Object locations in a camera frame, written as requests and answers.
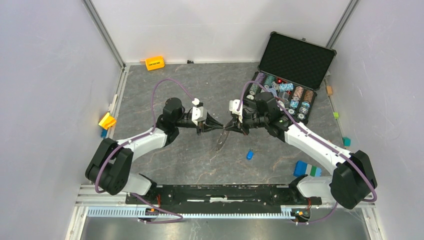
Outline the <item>large metal disc keyring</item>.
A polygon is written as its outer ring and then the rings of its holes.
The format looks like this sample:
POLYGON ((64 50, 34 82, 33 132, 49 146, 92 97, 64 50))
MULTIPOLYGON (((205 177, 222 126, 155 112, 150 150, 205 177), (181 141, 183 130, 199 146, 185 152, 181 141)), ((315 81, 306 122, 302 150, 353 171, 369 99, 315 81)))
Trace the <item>large metal disc keyring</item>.
POLYGON ((226 143, 228 139, 229 134, 230 132, 225 129, 220 133, 220 136, 217 140, 216 148, 215 148, 217 152, 219 152, 223 148, 224 144, 226 143))

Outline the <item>silver key blue tag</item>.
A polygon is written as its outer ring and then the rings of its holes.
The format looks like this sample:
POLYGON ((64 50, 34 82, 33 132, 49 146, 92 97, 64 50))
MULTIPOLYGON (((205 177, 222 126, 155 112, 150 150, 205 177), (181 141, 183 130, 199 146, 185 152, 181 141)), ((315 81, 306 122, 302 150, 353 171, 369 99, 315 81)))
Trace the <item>silver key blue tag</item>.
POLYGON ((254 156, 254 152, 250 149, 246 154, 246 159, 250 161, 254 156))

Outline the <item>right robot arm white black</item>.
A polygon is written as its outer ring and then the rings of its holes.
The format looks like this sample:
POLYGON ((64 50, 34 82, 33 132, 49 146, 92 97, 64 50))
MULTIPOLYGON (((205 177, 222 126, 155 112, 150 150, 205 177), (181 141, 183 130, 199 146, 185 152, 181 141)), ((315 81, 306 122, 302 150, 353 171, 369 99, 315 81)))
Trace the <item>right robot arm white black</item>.
POLYGON ((317 135, 296 121, 270 92, 259 93, 255 101, 253 113, 245 116, 243 101, 230 100, 232 119, 225 129, 248 135, 250 129, 265 128, 271 136, 306 153, 329 173, 298 177, 295 187, 288 191, 293 203, 302 204, 311 197, 331 198, 351 210, 360 202, 376 202, 377 181, 365 152, 351 152, 317 135))

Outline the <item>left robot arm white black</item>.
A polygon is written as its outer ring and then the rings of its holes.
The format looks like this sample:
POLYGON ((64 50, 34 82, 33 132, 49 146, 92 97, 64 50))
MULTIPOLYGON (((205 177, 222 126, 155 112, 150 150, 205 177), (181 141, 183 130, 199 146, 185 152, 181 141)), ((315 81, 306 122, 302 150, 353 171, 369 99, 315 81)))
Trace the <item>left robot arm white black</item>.
POLYGON ((151 204, 157 198, 157 190, 152 187, 155 183, 140 173, 131 173, 133 161, 170 145, 179 135, 180 128, 195 129, 200 135, 223 127, 198 99, 194 100, 191 109, 185 110, 179 98, 169 98, 162 114, 146 132, 121 140, 103 139, 86 169, 85 177, 94 183, 98 194, 134 193, 145 204, 151 204))

